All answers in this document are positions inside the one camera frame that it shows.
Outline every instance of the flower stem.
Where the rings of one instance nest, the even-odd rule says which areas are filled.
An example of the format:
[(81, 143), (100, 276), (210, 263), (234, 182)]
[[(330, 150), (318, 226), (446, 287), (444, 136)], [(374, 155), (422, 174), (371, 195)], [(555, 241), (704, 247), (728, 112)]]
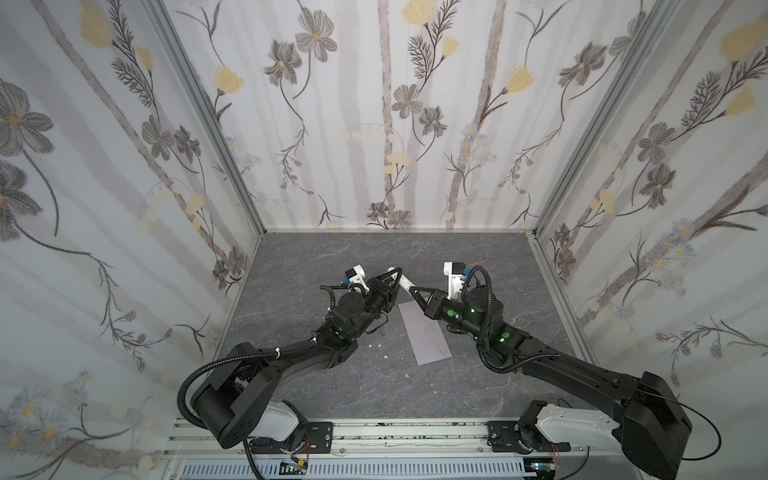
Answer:
[(40, 168), (38, 168), (38, 165), (32, 160), (32, 157), (29, 156), (26, 150), (22, 149), (22, 152), (24, 153), (24, 156), (27, 157), (27, 160), (32, 165), (32, 168), (35, 169), (36, 172), (38, 172), (38, 175), (40, 175), (40, 178), (43, 179), (45, 182), (45, 186), (48, 187), (48, 191), (51, 192), (51, 198), (53, 199), (53, 207), (54, 210), (56, 210), (56, 225), (53, 229), (53, 236), (55, 237), (58, 235), (58, 201), (56, 200), (56, 195), (53, 193), (53, 187), (51, 187), (51, 182), (48, 181), (48, 178), (43, 175), (42, 171), (40, 171)]
[(306, 90), (306, 86), (310, 84), (310, 75), (312, 74), (312, 52), (307, 54), (306, 59), (306, 82), (304, 83), (304, 86), (302, 87), (301, 91), (293, 96), (293, 100), (296, 100), (296, 97), (304, 93)]

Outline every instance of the gray marble floor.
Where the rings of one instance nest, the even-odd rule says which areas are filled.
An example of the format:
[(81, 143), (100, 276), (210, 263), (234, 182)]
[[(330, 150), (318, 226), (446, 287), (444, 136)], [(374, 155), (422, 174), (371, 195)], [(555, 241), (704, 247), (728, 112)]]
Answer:
[[(415, 284), (445, 289), (444, 261), (485, 266), (507, 323), (573, 353), (522, 233), (268, 233), (221, 352), (240, 342), (261, 348), (307, 338), (328, 305), (318, 285), (338, 283), (358, 263), (369, 276), (402, 266)], [(400, 290), (398, 303), (411, 300)], [(445, 337), (453, 357), (417, 366), (395, 308), (349, 360), (281, 384), (274, 399), (310, 418), (518, 416), (533, 399), (558, 397), (584, 405), (540, 380), (490, 372), (471, 340)]]

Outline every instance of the wall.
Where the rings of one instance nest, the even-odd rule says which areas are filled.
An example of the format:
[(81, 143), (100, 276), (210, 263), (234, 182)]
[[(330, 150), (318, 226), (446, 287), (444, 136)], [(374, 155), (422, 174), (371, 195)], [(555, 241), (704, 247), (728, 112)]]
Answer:
[[(540, 239), (600, 363), (665, 376), (723, 450), (678, 478), (764, 478), (768, 8), (682, 2)], [(695, 414), (687, 456), (715, 446)]]
[(165, 0), (267, 227), (531, 227), (653, 2)]
[(0, 44), (2, 476), (160, 478), (256, 237), (140, 3), (3, 2)]

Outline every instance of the wire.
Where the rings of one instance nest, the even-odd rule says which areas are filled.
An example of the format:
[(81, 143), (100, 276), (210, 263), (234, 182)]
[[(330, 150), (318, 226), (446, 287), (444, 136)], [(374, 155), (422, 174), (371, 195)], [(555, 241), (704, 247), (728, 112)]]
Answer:
[(589, 447), (587, 447), (587, 454), (584, 457), (584, 461), (581, 463), (581, 465), (579, 465), (578, 468), (576, 468), (576, 471), (566, 475), (565, 477), (561, 478), (560, 480), (565, 480), (566, 478), (570, 478), (570, 477), (576, 475), (577, 473), (579, 473), (581, 471), (581, 469), (584, 467), (584, 465), (587, 464), (587, 460), (589, 460)]
[(387, 324), (387, 322), (389, 321), (389, 315), (387, 315), (385, 312), (382, 312), (382, 315), (384, 315), (384, 317), (386, 317), (386, 320), (384, 320), (384, 323), (382, 323), (381, 325), (377, 326), (373, 330), (368, 330), (366, 333), (368, 333), (370, 335), (371, 333), (374, 333), (376, 330), (380, 329), (381, 327), (383, 327), (384, 325)]
[(245, 450), (245, 456), (248, 457), (248, 465), (253, 472), (253, 476), (257, 480), (264, 480), (264, 477), (259, 473), (259, 469), (256, 467), (256, 462), (253, 460), (253, 454), (250, 452), (250, 445), (248, 445), (248, 439), (243, 440), (243, 449)]
[[(296, 355), (298, 353), (304, 353), (305, 351), (312, 349), (314, 346), (317, 345), (317, 340), (312, 339), (310, 340), (310, 344), (298, 349), (290, 349), (285, 350), (281, 353), (282, 356), (291, 356)], [(255, 359), (271, 359), (277, 356), (277, 352), (252, 352), (252, 353), (242, 353), (240, 355), (235, 356), (228, 356), (223, 359), (214, 360), (213, 362), (207, 363), (203, 366), (201, 366), (199, 369), (192, 372), (182, 383), (179, 387), (179, 393), (176, 395), (176, 407), (179, 409), (179, 413), (181, 416), (184, 417), (185, 420), (187, 420), (192, 425), (195, 425), (196, 427), (200, 427), (201, 429), (207, 429), (205, 426), (205, 423), (203, 423), (203, 420), (198, 417), (197, 415), (193, 414), (192, 411), (189, 410), (189, 407), (187, 406), (187, 390), (190, 388), (192, 383), (201, 375), (203, 375), (205, 372), (209, 370), (213, 370), (219, 366), (226, 365), (228, 363), (233, 362), (241, 362), (243, 360), (255, 360)]]
[(536, 355), (527, 356), (524, 359), (520, 360), (519, 362), (515, 362), (511, 364), (510, 366), (500, 368), (500, 367), (491, 365), (488, 359), (485, 358), (485, 352), (483, 351), (482, 348), (478, 347), (477, 350), (478, 350), (478, 355), (480, 356), (480, 361), (482, 362), (482, 364), (485, 365), (485, 368), (487, 368), (488, 370), (491, 370), (493, 373), (511, 373), (528, 362), (533, 362), (534, 360), (539, 360), (539, 359), (556, 359), (560, 356), (559, 353), (537, 353)]
[[(648, 387), (649, 389), (652, 389), (652, 388), (653, 388), (652, 386), (650, 386), (650, 385), (645, 385), (644, 383), (641, 383), (641, 385), (642, 385), (642, 386), (646, 386), (646, 387)], [(686, 461), (688, 461), (688, 462), (698, 462), (699, 460), (705, 460), (705, 459), (707, 459), (707, 458), (709, 458), (709, 457), (711, 457), (711, 456), (715, 455), (716, 453), (718, 453), (718, 452), (720, 451), (720, 447), (721, 447), (721, 446), (723, 446), (723, 436), (722, 436), (722, 435), (720, 435), (720, 430), (718, 430), (718, 429), (717, 429), (717, 427), (715, 426), (715, 424), (714, 424), (714, 423), (712, 423), (712, 420), (709, 420), (709, 419), (708, 419), (708, 418), (707, 418), (707, 417), (706, 417), (706, 416), (705, 416), (703, 413), (699, 412), (698, 410), (696, 410), (696, 409), (694, 409), (694, 408), (691, 408), (691, 407), (689, 407), (688, 405), (686, 405), (686, 404), (684, 404), (684, 403), (682, 403), (682, 402), (678, 402), (678, 401), (677, 401), (677, 400), (675, 400), (675, 399), (669, 399), (669, 398), (667, 398), (667, 397), (665, 397), (665, 396), (662, 396), (662, 395), (657, 395), (657, 394), (655, 394), (655, 393), (650, 393), (650, 392), (644, 392), (644, 391), (640, 391), (640, 393), (642, 393), (642, 394), (644, 394), (644, 395), (650, 395), (650, 396), (654, 396), (654, 397), (657, 397), (657, 398), (659, 398), (659, 399), (667, 400), (668, 402), (676, 403), (676, 404), (678, 404), (678, 405), (679, 405), (679, 406), (681, 406), (681, 407), (684, 407), (684, 408), (686, 408), (686, 409), (689, 409), (691, 412), (695, 413), (696, 415), (698, 415), (698, 416), (699, 416), (699, 417), (701, 417), (702, 419), (706, 420), (706, 421), (707, 421), (707, 423), (709, 423), (709, 424), (712, 426), (712, 428), (714, 429), (715, 433), (717, 434), (717, 447), (715, 447), (715, 449), (714, 449), (714, 450), (713, 450), (711, 453), (708, 453), (708, 454), (706, 454), (706, 455), (704, 455), (704, 456), (701, 456), (701, 457), (696, 457), (696, 458), (681, 458), (680, 460), (686, 460)]]

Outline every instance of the metal frame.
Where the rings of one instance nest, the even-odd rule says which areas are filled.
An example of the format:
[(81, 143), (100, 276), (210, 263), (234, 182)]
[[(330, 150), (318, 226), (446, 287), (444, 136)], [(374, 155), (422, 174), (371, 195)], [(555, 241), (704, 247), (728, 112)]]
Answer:
[(531, 246), (533, 257), (538, 264), (538, 269), (544, 277), (544, 283), (546, 283), (547, 290), (549, 290), (549, 296), (552, 297), (552, 302), (558, 311), (560, 321), (563, 322), (565, 333), (574, 347), (574, 354), (585, 362), (599, 366), (598, 358), (587, 340), (587, 334), (584, 333), (584, 328), (581, 326), (578, 315), (568, 299), (561, 280), (554, 271), (554, 265), (547, 260), (547, 255), (536, 237), (532, 233), (527, 234), (526, 237), (528, 238), (528, 245)]
[(243, 208), (246, 211), (251, 227), (256, 231), (257, 235), (264, 235), (266, 233), (264, 223), (261, 221), (261, 217), (259, 217), (259, 212), (256, 210), (256, 206), (254, 206), (253, 201), (251, 201), (251, 194), (248, 191), (243, 178), (240, 176), (240, 172), (237, 169), (237, 162), (232, 157), (229, 148), (227, 148), (227, 141), (224, 139), (219, 122), (216, 120), (216, 115), (213, 106), (210, 104), (210, 99), (206, 95), (191, 62), (187, 57), (187, 53), (181, 44), (181, 40), (174, 28), (173, 22), (168, 16), (168, 11), (166, 10), (165, 5), (162, 0), (141, 1), (149, 14), (154, 30), (160, 36), (166, 52), (170, 55), (171, 64), (173, 64), (174, 70), (179, 76), (181, 84), (184, 87), (193, 108), (203, 122), (208, 137), (213, 142), (214, 148), (222, 160), (222, 166), (227, 172), (227, 177), (232, 183), (232, 188), (235, 190), (235, 194), (238, 199), (240, 199), (240, 204), (243, 205)]
[(592, 116), (584, 136), (579, 140), (557, 183), (550, 187), (549, 200), (539, 215), (534, 229), (535, 233), (547, 230), (549, 224), (554, 220), (555, 214), (571, 190), (581, 168), (589, 158), (589, 154), (618, 110), (621, 100), (637, 77), (638, 71), (650, 56), (656, 41), (677, 9), (678, 3), (679, 0), (657, 0), (650, 10), (645, 25), (638, 32), (637, 38), (627, 53), (627, 58), (621, 62), (619, 71), (611, 82), (600, 106)]
[[(488, 421), (494, 419), (321, 419), (333, 422), (333, 446), (329, 454), (311, 454), (313, 458), (510, 458), (525, 457), (513, 453), (494, 453), (487, 444)], [(564, 457), (581, 457), (584, 445), (571, 444)], [(621, 456), (608, 450), (591, 449), (591, 456)], [(257, 460), (288, 458), (288, 455), (255, 455)], [(176, 480), (188, 459), (244, 460), (237, 447), (223, 450), (207, 431), (177, 420), (161, 456), (169, 466), (164, 480)]]

